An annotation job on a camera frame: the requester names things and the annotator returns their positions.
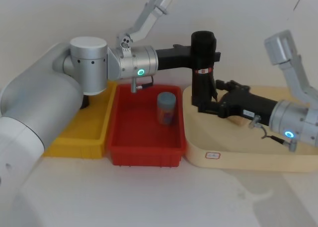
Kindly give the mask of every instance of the beige tray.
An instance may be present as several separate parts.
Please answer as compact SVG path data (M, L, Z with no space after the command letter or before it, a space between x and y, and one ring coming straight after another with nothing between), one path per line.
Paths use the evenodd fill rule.
M251 92L275 100L293 100L286 88L253 86ZM262 140L263 131L249 129L249 121L239 126L228 119L198 113L191 105L191 87L183 92L183 117L186 158L196 166L292 172L318 169L318 148L299 143L292 153L271 139Z

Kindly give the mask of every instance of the white wall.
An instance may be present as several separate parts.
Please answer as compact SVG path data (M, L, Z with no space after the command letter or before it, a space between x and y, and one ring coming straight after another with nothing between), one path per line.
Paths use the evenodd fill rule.
M88 35L113 46L118 31L132 25L147 0L0 0L0 87L35 62L57 42ZM292 30L313 86L318 55L317 0L179 0L149 36L138 44L169 48L189 45L191 33L215 33L222 61L215 77L246 84L285 85L272 67L263 40ZM190 84L191 72L159 72L157 83Z

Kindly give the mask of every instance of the plastic tray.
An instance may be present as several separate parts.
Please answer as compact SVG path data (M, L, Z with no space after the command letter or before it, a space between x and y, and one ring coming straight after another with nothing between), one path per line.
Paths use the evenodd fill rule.
M102 158L116 86L115 82L108 82L106 91L89 97L89 106L77 113L44 156Z
M157 96L164 91L176 96L175 115L169 126L157 121ZM186 148L180 88L154 85L133 94L130 85L119 85L108 148L114 165L179 166Z
M295 101L283 87L252 86L251 92L266 98ZM318 149L298 143L295 153L271 139L261 139L261 129L239 126L228 119L198 113L191 105L191 87L183 92L187 159L194 165L264 171L309 172L318 169Z

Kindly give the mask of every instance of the white table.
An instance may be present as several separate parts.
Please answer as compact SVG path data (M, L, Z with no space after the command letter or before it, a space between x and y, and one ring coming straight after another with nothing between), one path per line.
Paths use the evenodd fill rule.
M313 227L318 173L120 167L45 158L16 203L23 227Z

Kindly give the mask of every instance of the red tray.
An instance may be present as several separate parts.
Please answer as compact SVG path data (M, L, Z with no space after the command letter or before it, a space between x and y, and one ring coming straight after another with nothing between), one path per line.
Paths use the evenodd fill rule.
M157 121L157 96L165 91L176 96L169 126ZM179 166L186 148L180 88L154 85L134 94L129 84L117 86L107 146L114 165Z

